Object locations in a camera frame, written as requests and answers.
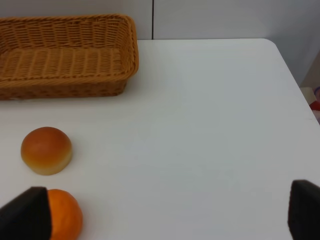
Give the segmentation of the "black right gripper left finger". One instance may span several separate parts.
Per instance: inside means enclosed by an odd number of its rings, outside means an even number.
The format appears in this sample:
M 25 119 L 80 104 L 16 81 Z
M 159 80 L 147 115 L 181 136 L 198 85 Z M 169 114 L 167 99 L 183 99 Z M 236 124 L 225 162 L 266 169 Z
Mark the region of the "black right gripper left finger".
M 2 240 L 49 240 L 52 217 L 46 187 L 31 187 L 0 208 Z

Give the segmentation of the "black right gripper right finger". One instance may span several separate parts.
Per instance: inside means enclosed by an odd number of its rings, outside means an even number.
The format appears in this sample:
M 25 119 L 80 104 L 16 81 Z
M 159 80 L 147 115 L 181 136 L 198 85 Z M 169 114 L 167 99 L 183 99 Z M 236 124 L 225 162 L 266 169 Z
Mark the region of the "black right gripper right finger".
M 290 188 L 287 224 L 294 240 L 320 238 L 320 187 L 294 180 Z

